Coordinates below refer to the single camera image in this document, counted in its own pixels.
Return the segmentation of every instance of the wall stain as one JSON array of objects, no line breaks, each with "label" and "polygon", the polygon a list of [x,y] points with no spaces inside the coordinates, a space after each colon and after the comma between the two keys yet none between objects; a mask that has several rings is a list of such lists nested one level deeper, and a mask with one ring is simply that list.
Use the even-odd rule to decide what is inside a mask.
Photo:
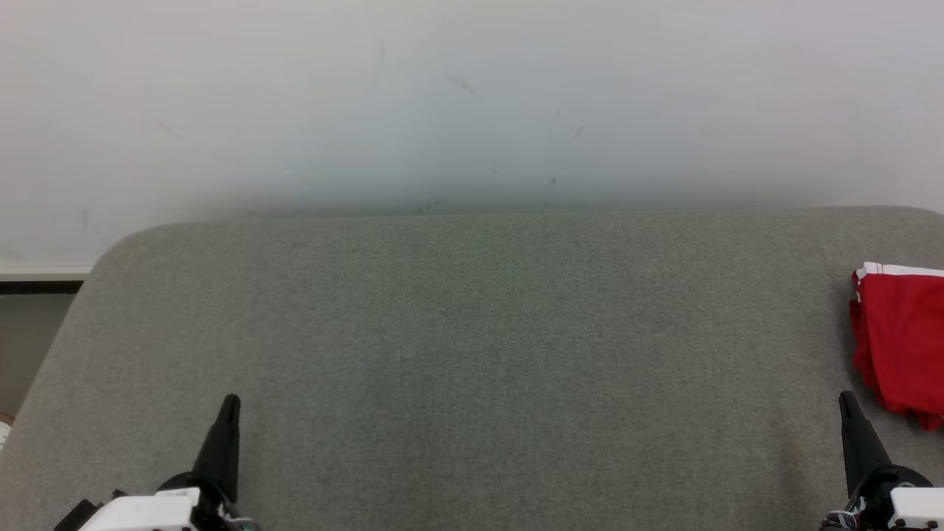
[{"label": "wall stain", "polygon": [[158,124],[160,124],[160,128],[164,129],[164,132],[171,135],[171,137],[174,138],[174,140],[178,142],[183,142],[183,137],[177,134],[177,132],[174,131],[173,129],[167,127],[167,124],[165,124],[163,120],[158,120]]},{"label": "wall stain", "polygon": [[469,94],[476,95],[475,89],[472,88],[472,85],[469,85],[465,82],[465,79],[462,79],[459,76],[453,76],[449,78],[457,87],[468,92]]}]

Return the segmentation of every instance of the gray cushion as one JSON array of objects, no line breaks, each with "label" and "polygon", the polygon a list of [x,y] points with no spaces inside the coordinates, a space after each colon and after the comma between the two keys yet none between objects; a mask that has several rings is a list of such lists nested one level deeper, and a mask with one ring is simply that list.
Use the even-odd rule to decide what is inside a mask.
[{"label": "gray cushion", "polygon": [[188,470],[240,394],[268,531],[815,528],[836,398],[944,484],[851,369],[850,274],[944,268],[897,208],[244,221],[95,267],[0,454],[0,529]]}]

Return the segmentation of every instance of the red cloth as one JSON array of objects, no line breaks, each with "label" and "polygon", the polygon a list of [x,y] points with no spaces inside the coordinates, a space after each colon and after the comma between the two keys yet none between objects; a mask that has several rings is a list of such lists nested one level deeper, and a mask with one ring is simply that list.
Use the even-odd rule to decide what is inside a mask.
[{"label": "red cloth", "polygon": [[882,406],[935,430],[944,423],[944,277],[861,275],[852,275],[852,362]]}]

